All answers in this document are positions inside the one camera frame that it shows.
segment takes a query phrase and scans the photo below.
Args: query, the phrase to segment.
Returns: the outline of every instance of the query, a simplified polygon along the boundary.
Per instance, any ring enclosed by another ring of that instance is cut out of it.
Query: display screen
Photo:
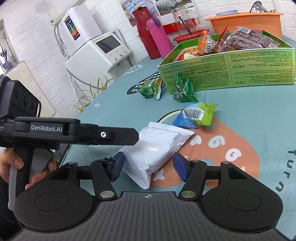
[[[104,53],[109,53],[111,50],[120,46],[120,43],[113,36],[109,36],[96,44],[104,51]]]
[[[76,27],[70,17],[67,17],[67,19],[65,20],[65,24],[67,25],[67,28],[70,31],[72,37],[76,41],[76,39],[78,39],[80,37],[80,34],[79,34],[78,30],[76,29]]]

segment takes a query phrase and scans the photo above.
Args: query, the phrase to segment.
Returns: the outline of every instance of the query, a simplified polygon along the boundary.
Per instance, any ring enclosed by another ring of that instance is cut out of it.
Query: white appliance
[[[67,52],[72,56],[89,40],[100,36],[102,31],[86,5],[79,5],[68,10],[58,25],[58,34]]]
[[[89,84],[96,93],[99,79],[102,87],[106,80],[120,77],[131,67],[127,60],[130,55],[127,46],[110,31],[88,41],[65,65],[85,95],[91,96]]]

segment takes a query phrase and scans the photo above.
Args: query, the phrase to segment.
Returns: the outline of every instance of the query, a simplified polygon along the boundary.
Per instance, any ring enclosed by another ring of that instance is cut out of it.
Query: white snack bag
[[[119,150],[125,157],[123,171],[141,188],[148,189],[151,175],[193,134],[193,131],[180,127],[150,122],[139,132],[139,141],[135,145]]]

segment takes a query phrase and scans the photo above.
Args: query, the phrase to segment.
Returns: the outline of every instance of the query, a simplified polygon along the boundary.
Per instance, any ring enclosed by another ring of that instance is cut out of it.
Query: camera lens
[[[28,94],[24,94],[24,97],[22,98],[22,105],[25,108],[28,108],[30,104],[30,96]]]
[[[17,88],[15,91],[15,100],[19,101],[21,97],[22,97],[22,91],[20,90],[20,88]]]
[[[35,111],[35,109],[36,109],[36,102],[33,101],[32,104],[31,104],[31,110]]]

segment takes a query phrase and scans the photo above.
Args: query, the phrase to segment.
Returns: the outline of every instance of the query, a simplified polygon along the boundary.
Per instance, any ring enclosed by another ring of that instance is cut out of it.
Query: table
[[[284,37],[293,47],[296,42]],[[144,99],[139,91],[143,80],[157,77],[161,59],[148,57],[133,66],[100,94],[78,119],[100,126],[134,127],[137,131],[150,121],[171,124],[181,103],[162,89],[161,99]],[[296,234],[296,85],[274,85],[226,88],[195,92],[198,101],[219,104],[210,127],[195,130],[180,149],[188,159],[199,159],[211,165],[232,161],[275,191],[283,200],[284,211],[277,229],[292,239]],[[76,161],[80,166],[113,156],[121,146],[72,145],[64,163]],[[175,191],[184,183],[169,160],[153,174],[151,187],[141,189],[124,172],[113,183],[115,191]],[[216,185],[207,183],[207,190]],[[81,187],[94,194],[91,181]]]

